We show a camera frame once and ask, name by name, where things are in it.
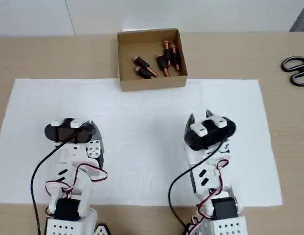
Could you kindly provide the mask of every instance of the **white sheet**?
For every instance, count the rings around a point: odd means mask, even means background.
[[[257,80],[189,79],[184,88],[122,93],[117,79],[16,79],[0,134],[0,203],[31,203],[30,178],[53,144],[45,126],[57,118],[95,121],[102,133],[108,180],[94,184],[92,203],[167,205],[171,181],[187,168],[183,149],[191,113],[227,116],[237,125],[231,138],[232,174],[244,206],[282,203],[266,113]],[[40,168],[43,187],[58,154]],[[177,183],[175,205],[197,203],[188,176]]]

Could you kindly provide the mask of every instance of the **cardboard box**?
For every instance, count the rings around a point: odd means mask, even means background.
[[[180,71],[169,67],[170,77],[160,71],[156,57],[164,54],[163,41],[174,42],[180,55]],[[180,32],[176,28],[154,29],[118,33],[119,77],[122,91],[138,91],[183,87],[187,81],[187,68],[183,55]],[[140,56],[157,74],[157,78],[144,79],[135,74],[134,56]]]

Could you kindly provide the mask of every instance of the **table surface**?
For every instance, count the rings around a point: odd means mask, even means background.
[[[246,208],[249,234],[304,234],[304,88],[292,86],[280,70],[287,56],[304,56],[304,32],[183,33],[182,41],[190,78],[259,80],[284,205]],[[15,78],[117,77],[116,35],[0,38],[0,127]],[[42,226],[44,208],[39,207]],[[96,209],[114,235],[182,232],[169,207]],[[189,221],[194,208],[178,212]],[[32,205],[0,204],[0,235],[16,232],[37,234]]]

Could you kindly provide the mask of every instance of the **scissors handle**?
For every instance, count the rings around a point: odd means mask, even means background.
[[[290,61],[301,61],[302,64],[288,67],[286,64]],[[304,70],[304,57],[303,56],[291,56],[289,58],[286,58],[281,64],[281,69],[285,72]]]
[[[297,79],[299,77],[303,77],[304,76],[304,70],[300,73],[296,73],[295,75],[292,75],[290,77],[290,82],[297,87],[304,87],[304,83],[303,82],[298,82]]]

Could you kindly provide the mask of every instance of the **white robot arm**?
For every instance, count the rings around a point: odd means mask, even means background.
[[[104,147],[92,121],[67,118],[53,121],[45,135],[58,146],[76,130],[79,134],[60,149],[60,158],[46,182],[50,195],[46,235],[109,235],[105,224],[95,229],[97,212],[90,208],[93,182],[105,180]]]
[[[200,122],[195,122],[193,115],[189,117],[185,131],[189,166],[207,160],[190,172],[193,191],[200,203],[185,230],[186,235],[247,235],[233,182],[222,177],[225,169],[231,166],[229,137],[234,132],[234,122],[209,110]]]

